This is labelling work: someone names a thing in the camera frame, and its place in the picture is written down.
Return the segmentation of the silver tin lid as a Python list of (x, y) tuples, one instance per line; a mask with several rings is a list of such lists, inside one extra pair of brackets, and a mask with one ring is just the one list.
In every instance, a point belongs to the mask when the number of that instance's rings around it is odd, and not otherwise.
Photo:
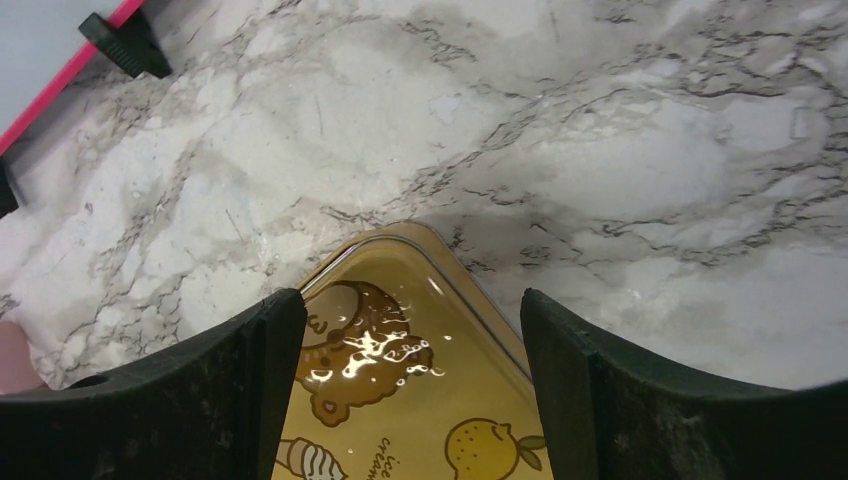
[(276, 479), (549, 479), (522, 341), (442, 238), (397, 222), (301, 286)]

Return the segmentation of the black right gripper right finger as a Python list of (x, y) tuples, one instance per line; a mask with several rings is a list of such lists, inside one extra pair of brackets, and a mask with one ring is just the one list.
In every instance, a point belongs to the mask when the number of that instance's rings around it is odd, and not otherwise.
[(803, 390), (662, 357), (527, 290), (520, 320), (557, 479), (843, 479), (847, 384)]

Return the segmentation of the pink tongs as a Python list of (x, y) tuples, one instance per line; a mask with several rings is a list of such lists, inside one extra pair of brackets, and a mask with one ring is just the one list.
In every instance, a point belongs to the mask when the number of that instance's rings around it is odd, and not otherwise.
[(16, 323), (1, 323), (1, 394), (46, 388), (30, 358), (25, 331)]

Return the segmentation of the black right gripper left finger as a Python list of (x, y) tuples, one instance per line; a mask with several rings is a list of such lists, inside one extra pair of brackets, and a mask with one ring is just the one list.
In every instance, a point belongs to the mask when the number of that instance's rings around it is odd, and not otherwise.
[(268, 479), (306, 325), (295, 289), (126, 365), (1, 399), (5, 479)]

